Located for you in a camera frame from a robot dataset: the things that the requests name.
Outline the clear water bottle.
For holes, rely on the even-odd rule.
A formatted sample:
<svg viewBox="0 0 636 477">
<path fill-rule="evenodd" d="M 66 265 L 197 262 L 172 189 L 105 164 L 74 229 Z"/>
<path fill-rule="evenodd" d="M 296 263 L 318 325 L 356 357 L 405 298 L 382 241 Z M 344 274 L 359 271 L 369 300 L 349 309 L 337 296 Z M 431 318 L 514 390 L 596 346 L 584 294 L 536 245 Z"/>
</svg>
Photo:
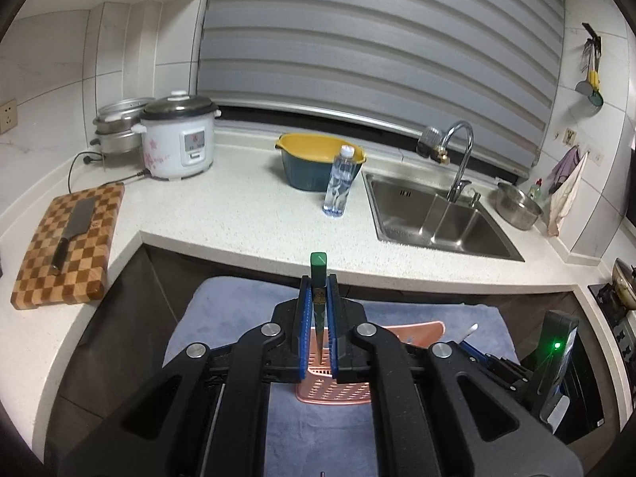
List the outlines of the clear water bottle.
<svg viewBox="0 0 636 477">
<path fill-rule="evenodd" d="M 330 180 L 322 211 L 329 217 L 342 217 L 346 207 L 351 184 L 353 184 L 357 165 L 354 160 L 355 148 L 343 144 L 339 154 L 333 159 Z"/>
</svg>

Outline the chrome kitchen faucet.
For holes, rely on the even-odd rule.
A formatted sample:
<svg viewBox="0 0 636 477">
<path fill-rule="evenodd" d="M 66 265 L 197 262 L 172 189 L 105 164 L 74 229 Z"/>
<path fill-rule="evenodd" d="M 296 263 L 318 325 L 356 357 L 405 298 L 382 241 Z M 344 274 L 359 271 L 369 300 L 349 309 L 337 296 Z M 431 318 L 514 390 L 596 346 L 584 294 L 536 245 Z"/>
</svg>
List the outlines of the chrome kitchen faucet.
<svg viewBox="0 0 636 477">
<path fill-rule="evenodd" d="M 446 132 L 427 126 L 421 132 L 415 147 L 415 152 L 420 157 L 430 158 L 439 165 L 448 165 L 451 161 L 448 145 L 454 135 L 461 130 L 466 132 L 467 142 L 462 159 L 456 170 L 454 181 L 446 195 L 446 199 L 449 202 L 457 202 L 463 189 L 470 184 L 470 181 L 465 180 L 463 175 L 473 150 L 474 132 L 471 124 L 467 121 L 458 121 L 448 128 Z"/>
</svg>

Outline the teal yellow colander bowl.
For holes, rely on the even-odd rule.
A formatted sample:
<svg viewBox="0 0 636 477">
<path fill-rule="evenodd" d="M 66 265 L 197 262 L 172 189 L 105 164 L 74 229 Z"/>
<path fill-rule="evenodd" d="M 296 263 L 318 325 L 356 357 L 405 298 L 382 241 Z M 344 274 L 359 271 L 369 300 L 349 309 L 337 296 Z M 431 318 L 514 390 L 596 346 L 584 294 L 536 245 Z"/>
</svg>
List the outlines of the teal yellow colander bowl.
<svg viewBox="0 0 636 477">
<path fill-rule="evenodd" d="M 324 193 L 334 158 L 343 145 L 354 149 L 354 176 L 357 176 L 366 162 L 365 151 L 344 139 L 313 132 L 288 132 L 278 138 L 275 148 L 281 153 L 290 186 L 304 192 Z"/>
</svg>

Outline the checkered wooden cutting board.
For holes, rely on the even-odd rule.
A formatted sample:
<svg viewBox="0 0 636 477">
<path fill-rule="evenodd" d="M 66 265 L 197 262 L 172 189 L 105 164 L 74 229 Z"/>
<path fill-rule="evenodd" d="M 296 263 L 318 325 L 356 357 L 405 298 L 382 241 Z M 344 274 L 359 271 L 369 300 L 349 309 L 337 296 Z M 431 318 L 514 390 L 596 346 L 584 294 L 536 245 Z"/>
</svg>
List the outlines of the checkered wooden cutting board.
<svg viewBox="0 0 636 477">
<path fill-rule="evenodd" d="M 17 310 L 99 302 L 125 185 L 111 183 L 54 198 L 17 272 L 11 304 Z"/>
</svg>

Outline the steel steamer pot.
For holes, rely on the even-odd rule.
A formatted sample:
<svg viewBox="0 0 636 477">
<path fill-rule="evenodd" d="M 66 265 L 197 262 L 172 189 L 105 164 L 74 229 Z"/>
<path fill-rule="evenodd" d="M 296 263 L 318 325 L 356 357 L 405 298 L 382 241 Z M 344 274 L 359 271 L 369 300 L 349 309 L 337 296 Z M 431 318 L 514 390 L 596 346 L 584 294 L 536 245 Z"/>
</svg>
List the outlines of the steel steamer pot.
<svg viewBox="0 0 636 477">
<path fill-rule="evenodd" d="M 143 108 L 153 97 L 123 99 L 100 108 L 93 120 L 94 138 L 89 143 L 105 155 L 126 154 L 141 146 L 133 127 L 140 122 Z"/>
</svg>

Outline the grey window blind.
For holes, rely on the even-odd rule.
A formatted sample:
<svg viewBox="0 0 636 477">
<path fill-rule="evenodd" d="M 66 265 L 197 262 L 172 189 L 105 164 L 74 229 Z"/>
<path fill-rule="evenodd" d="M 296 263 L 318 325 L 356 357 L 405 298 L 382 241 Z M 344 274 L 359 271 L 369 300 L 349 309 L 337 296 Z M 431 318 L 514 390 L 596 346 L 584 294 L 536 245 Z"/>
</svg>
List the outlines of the grey window blind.
<svg viewBox="0 0 636 477">
<path fill-rule="evenodd" d="M 465 120 L 476 158 L 527 176 L 564 32 L 565 0 L 208 0 L 197 87 L 403 136 Z"/>
</svg>

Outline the kitchen cleaver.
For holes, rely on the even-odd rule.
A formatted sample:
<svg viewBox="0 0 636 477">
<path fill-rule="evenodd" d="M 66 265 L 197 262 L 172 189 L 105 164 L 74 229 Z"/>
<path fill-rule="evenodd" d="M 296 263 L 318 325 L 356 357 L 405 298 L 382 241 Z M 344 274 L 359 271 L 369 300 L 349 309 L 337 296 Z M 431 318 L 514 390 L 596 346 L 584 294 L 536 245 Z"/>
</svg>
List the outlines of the kitchen cleaver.
<svg viewBox="0 0 636 477">
<path fill-rule="evenodd" d="M 91 226 L 92 217 L 95 210 L 97 197 L 93 196 L 79 200 L 71 211 L 69 220 L 62 231 L 56 249 L 50 261 L 50 271 L 54 275 L 59 275 L 64 266 L 70 241 L 88 231 Z"/>
</svg>

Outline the purple hanging cloth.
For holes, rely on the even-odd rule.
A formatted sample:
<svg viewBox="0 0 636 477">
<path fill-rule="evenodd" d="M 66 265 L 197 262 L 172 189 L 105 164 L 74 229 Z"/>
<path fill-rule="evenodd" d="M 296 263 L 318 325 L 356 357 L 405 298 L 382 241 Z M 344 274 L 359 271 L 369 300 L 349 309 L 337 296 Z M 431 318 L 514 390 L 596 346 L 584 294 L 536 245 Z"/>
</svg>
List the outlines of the purple hanging cloth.
<svg viewBox="0 0 636 477">
<path fill-rule="evenodd" d="M 548 175 L 548 191 L 553 195 L 570 177 L 581 161 L 579 147 L 571 147 Z"/>
</svg>

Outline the grey-blue fleece mat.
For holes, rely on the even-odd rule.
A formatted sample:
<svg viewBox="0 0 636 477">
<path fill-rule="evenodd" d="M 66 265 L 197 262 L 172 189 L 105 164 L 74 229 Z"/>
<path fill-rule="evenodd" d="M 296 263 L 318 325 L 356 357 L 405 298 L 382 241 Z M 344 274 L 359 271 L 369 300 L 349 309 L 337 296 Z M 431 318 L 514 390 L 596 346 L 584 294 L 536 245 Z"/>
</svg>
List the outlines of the grey-blue fleece mat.
<svg viewBox="0 0 636 477">
<path fill-rule="evenodd" d="M 165 352 L 167 361 L 192 342 L 217 348 L 268 322 L 280 302 L 297 298 L 292 287 L 234 277 L 200 284 Z M 500 312 L 483 304 L 363 304 L 383 326 L 441 321 L 444 340 L 457 340 L 475 325 L 469 344 L 483 353 L 515 361 L 515 348 Z M 322 406 L 302 403 L 291 384 L 271 386 L 264 473 L 268 476 L 374 476 L 377 473 L 370 405 Z"/>
</svg>

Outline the stainless steel sink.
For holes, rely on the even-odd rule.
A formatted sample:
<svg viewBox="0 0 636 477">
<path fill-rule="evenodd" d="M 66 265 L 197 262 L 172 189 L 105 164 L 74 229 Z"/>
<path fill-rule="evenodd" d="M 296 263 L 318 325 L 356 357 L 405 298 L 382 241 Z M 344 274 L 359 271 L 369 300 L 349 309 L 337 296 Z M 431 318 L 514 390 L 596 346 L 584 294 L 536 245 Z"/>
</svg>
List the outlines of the stainless steel sink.
<svg viewBox="0 0 636 477">
<path fill-rule="evenodd" d="M 449 202 L 444 191 L 376 173 L 365 175 L 365 189 L 380 240 L 496 260 L 523 259 L 480 202 Z"/>
</svg>

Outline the wall power socket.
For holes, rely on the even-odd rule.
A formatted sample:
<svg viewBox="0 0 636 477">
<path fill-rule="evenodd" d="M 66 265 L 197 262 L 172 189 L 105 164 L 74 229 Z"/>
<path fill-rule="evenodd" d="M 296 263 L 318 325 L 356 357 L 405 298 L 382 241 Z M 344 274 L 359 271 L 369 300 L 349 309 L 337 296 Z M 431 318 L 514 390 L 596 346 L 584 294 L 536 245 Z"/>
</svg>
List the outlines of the wall power socket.
<svg viewBox="0 0 636 477">
<path fill-rule="evenodd" d="M 17 101 L 15 99 L 0 106 L 0 134 L 3 135 L 18 124 Z"/>
</svg>

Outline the green dish soap bottle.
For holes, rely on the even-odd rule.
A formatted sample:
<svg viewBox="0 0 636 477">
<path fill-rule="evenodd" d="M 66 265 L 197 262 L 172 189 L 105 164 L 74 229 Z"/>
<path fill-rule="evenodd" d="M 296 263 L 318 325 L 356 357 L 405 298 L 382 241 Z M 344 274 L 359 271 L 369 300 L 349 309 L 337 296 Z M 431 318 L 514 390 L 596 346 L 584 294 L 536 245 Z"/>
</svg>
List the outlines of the green dish soap bottle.
<svg viewBox="0 0 636 477">
<path fill-rule="evenodd" d="M 528 196 L 537 204 L 542 202 L 542 179 L 537 179 L 534 184 L 530 185 Z"/>
</svg>

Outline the cream hanging towel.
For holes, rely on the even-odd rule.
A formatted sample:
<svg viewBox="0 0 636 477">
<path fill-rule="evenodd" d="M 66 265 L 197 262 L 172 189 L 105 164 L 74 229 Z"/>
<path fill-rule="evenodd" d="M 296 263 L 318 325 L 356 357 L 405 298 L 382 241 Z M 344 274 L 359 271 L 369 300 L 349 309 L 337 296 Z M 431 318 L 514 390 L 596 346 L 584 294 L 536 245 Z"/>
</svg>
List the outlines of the cream hanging towel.
<svg viewBox="0 0 636 477">
<path fill-rule="evenodd" d="M 589 154 L 585 153 L 581 155 L 581 161 L 574 172 L 571 173 L 567 181 L 559 187 L 559 189 L 550 195 L 550 208 L 547 224 L 547 232 L 549 237 L 557 237 L 562 229 L 563 223 L 574 205 L 574 199 L 578 194 L 578 189 L 584 169 L 586 168 L 586 162 L 588 161 Z"/>
</svg>

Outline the gas stove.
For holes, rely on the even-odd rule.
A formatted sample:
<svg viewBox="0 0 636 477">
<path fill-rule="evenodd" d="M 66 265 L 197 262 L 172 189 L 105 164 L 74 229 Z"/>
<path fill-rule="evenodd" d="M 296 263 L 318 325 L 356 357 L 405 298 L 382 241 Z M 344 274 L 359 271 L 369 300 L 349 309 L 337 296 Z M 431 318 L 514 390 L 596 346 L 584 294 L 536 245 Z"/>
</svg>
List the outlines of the gas stove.
<svg viewBox="0 0 636 477">
<path fill-rule="evenodd" d="M 635 333 L 627 320 L 628 309 L 611 283 L 592 284 L 589 291 L 610 326 L 627 372 L 635 376 Z"/>
</svg>

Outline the white rice cooker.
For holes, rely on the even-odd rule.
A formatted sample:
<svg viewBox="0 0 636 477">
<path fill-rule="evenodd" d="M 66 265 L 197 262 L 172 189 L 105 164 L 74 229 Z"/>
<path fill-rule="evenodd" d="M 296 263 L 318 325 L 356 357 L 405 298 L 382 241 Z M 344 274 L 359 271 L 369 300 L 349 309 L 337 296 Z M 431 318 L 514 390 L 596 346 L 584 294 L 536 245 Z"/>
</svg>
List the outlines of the white rice cooker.
<svg viewBox="0 0 636 477">
<path fill-rule="evenodd" d="M 132 128 L 141 137 L 144 168 L 160 180 L 182 180 L 207 171 L 215 150 L 219 107 L 207 96 L 173 91 L 147 103 Z"/>
</svg>

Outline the steel wok pan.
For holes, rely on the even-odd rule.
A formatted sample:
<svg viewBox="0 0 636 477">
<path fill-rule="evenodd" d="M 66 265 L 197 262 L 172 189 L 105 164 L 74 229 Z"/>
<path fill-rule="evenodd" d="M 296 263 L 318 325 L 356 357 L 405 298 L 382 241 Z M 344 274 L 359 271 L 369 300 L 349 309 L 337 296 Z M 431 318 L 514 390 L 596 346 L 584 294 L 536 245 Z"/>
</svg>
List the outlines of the steel wok pan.
<svg viewBox="0 0 636 477">
<path fill-rule="evenodd" d="M 612 267 L 612 287 L 622 305 L 630 310 L 636 309 L 636 268 L 616 258 Z"/>
</svg>

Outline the stainless steel bowl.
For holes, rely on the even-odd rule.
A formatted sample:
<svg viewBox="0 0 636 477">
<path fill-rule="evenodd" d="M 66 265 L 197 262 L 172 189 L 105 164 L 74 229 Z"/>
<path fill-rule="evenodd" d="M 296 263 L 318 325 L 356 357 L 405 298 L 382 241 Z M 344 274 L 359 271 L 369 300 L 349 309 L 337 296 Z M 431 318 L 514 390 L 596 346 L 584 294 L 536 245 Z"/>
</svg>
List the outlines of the stainless steel bowl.
<svg viewBox="0 0 636 477">
<path fill-rule="evenodd" d="M 495 208 L 503 220 L 520 231 L 528 231 L 543 214 L 537 202 L 516 186 L 504 181 L 497 184 Z"/>
</svg>

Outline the hanging kitchen utensils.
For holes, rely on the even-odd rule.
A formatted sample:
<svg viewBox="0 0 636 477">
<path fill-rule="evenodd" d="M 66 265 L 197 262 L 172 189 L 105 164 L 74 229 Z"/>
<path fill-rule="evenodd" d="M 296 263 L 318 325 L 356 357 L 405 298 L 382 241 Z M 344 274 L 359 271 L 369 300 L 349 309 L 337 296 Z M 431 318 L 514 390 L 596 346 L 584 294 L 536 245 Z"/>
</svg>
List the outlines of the hanging kitchen utensils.
<svg viewBox="0 0 636 477">
<path fill-rule="evenodd" d="M 586 60 L 584 64 L 586 77 L 576 85 L 574 90 L 586 97 L 592 106 L 601 109 L 605 103 L 604 97 L 601 95 L 601 76 L 599 75 L 603 42 L 601 42 L 601 36 L 589 23 L 583 23 L 582 27 L 589 35 L 583 49 L 583 58 Z"/>
</svg>

